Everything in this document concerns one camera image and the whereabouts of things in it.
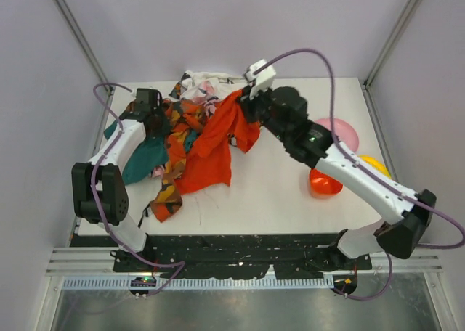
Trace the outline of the orange camouflage cloth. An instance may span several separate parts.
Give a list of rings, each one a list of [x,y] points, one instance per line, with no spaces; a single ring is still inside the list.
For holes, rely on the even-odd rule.
[[[169,159],[162,168],[161,188],[149,208],[158,221],[164,222],[182,207],[182,196],[176,185],[185,171],[187,154],[207,123],[207,113],[202,105],[190,100],[163,99],[163,110],[168,118],[170,132],[165,139]]]

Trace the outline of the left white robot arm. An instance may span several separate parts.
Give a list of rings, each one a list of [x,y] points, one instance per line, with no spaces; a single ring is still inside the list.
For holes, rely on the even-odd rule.
[[[148,235],[129,215],[129,196],[122,173],[136,149],[150,138],[169,133],[160,91],[151,88],[122,89],[134,96],[120,115],[105,103],[114,118],[114,129],[101,149],[71,170],[75,215],[96,224],[112,237],[121,250],[140,254],[148,247]]]

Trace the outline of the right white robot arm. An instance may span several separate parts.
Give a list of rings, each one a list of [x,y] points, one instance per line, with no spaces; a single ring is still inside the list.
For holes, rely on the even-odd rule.
[[[293,87],[256,91],[246,86],[237,102],[246,120],[261,123],[294,160],[342,183],[381,216],[338,233],[328,249],[336,264],[380,251],[410,258],[431,221],[437,200],[432,192],[397,184],[345,143],[335,142],[330,130],[308,118],[307,101]]]

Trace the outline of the plain orange cloth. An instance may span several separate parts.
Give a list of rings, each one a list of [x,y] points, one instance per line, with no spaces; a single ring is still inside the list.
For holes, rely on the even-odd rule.
[[[243,90],[239,89],[223,99],[193,143],[187,154],[185,171],[176,181],[183,195],[216,184],[230,186],[230,137],[235,137],[237,148],[244,153],[258,140],[259,124],[248,123],[238,103],[242,94]]]

